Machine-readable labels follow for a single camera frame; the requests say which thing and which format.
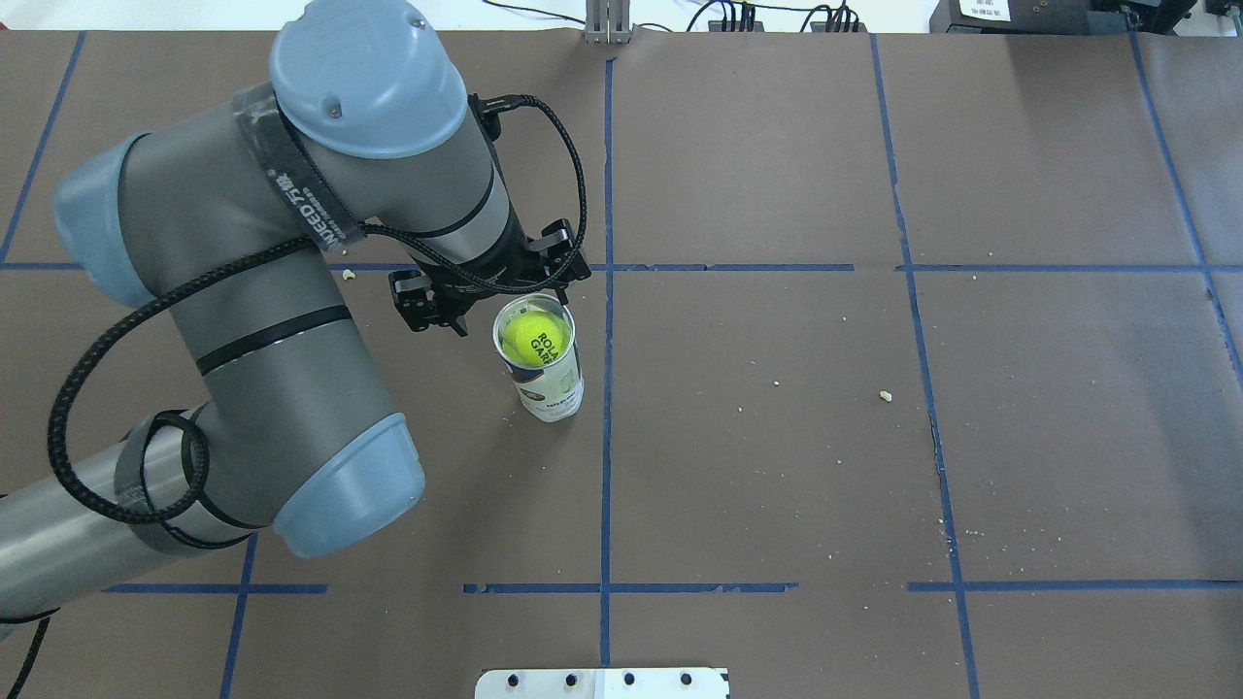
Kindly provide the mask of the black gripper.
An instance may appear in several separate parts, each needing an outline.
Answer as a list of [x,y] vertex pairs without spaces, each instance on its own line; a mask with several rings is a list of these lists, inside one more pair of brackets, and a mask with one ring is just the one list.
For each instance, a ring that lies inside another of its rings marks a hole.
[[[429,238],[428,248],[488,284],[507,289],[539,284],[539,290],[566,290],[593,275],[580,243],[568,218],[559,218],[531,238],[528,248],[520,219],[507,218],[501,228],[474,221]],[[474,284],[443,269],[392,271],[387,284],[392,306],[413,332],[436,326],[452,330],[457,337],[469,335],[465,316],[479,301]]]

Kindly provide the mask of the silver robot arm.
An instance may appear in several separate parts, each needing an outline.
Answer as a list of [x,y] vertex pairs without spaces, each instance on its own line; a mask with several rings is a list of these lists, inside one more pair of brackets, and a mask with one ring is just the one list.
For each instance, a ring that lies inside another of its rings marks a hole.
[[[129,307],[50,405],[50,476],[2,499],[2,633],[70,601],[273,527],[301,557],[346,549],[416,505],[423,468],[324,256],[370,235],[413,331],[493,295],[585,279],[579,221],[530,239],[493,142],[500,114],[552,109],[462,85],[406,1],[312,1],[268,80],[124,139],[58,182],[58,239]],[[75,461],[75,400],[108,350],[170,313],[209,392]]]

